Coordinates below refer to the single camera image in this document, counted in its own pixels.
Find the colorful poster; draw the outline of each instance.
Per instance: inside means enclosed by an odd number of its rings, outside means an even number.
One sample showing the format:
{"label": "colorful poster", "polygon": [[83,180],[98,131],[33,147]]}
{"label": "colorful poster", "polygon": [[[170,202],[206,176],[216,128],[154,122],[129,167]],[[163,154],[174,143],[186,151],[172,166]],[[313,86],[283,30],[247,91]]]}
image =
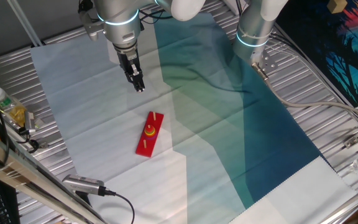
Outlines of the colorful poster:
{"label": "colorful poster", "polygon": [[290,0],[279,26],[353,105],[358,106],[358,0],[332,14],[328,0]]}

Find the red wooden toy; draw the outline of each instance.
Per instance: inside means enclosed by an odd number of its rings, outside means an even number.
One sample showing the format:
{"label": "red wooden toy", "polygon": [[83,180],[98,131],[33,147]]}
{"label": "red wooden toy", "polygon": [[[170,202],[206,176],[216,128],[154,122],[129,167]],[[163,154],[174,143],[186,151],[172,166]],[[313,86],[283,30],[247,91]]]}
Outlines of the red wooden toy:
{"label": "red wooden toy", "polygon": [[158,132],[160,131],[164,114],[149,112],[142,135],[136,148],[136,154],[152,157]]}

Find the silver connector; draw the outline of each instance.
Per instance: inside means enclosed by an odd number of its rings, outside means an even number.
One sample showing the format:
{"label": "silver connector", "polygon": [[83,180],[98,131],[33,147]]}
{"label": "silver connector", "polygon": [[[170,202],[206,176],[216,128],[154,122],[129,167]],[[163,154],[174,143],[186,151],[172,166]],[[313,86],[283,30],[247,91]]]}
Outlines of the silver connector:
{"label": "silver connector", "polygon": [[258,75],[263,78],[265,82],[266,80],[269,79],[266,73],[259,67],[258,63],[254,62],[251,66],[255,70],[255,72],[258,73]]}
{"label": "silver connector", "polygon": [[35,134],[34,114],[27,110],[24,112],[24,127],[29,135]]}
{"label": "silver connector", "polygon": [[63,179],[63,183],[69,189],[95,195],[99,195],[99,187],[104,187],[104,182],[101,180],[71,174]]}

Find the blue led ring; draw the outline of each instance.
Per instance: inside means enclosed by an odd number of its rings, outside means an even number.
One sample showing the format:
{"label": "blue led ring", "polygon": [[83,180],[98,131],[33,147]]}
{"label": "blue led ring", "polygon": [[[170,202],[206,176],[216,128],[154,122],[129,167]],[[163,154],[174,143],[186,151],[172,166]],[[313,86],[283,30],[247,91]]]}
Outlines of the blue led ring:
{"label": "blue led ring", "polygon": [[136,11],[135,15],[130,18],[129,20],[125,21],[125,22],[109,22],[109,21],[106,21],[104,23],[106,24],[109,24],[109,25],[113,25],[113,26],[121,26],[121,25],[124,25],[124,24],[128,24],[130,22],[132,22],[134,19],[136,19],[137,15],[139,14],[139,10]]}
{"label": "blue led ring", "polygon": [[245,43],[244,41],[242,41],[242,40],[240,39],[239,33],[237,33],[237,38],[240,40],[240,42],[241,42],[242,44],[244,44],[244,45],[246,45],[246,46],[248,46],[248,47],[260,47],[260,46],[263,46],[263,45],[265,45],[265,44],[267,43],[267,40],[266,40],[266,42],[264,42],[263,44],[259,44],[259,45],[247,44],[247,43]]}

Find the teal cloth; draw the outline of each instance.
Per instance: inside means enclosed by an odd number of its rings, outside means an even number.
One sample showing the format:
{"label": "teal cloth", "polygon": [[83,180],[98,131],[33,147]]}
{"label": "teal cloth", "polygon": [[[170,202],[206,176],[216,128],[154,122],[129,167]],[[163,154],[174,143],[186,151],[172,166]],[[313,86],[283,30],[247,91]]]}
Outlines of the teal cloth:
{"label": "teal cloth", "polygon": [[[173,95],[176,119],[214,147],[245,208],[320,156],[258,74],[235,56],[210,14],[199,14],[187,22],[158,21],[155,33],[164,82],[194,104],[179,106],[182,97]],[[206,111],[216,115],[214,126],[210,124],[213,116]],[[191,116],[200,113],[205,116],[197,120]],[[179,135],[172,133],[173,142],[182,141],[175,139]],[[205,172],[197,165],[208,158],[199,158],[186,145],[173,149],[186,155],[191,170],[188,201],[192,202],[192,191],[203,181],[195,177]],[[189,206],[202,204],[199,200]]]}

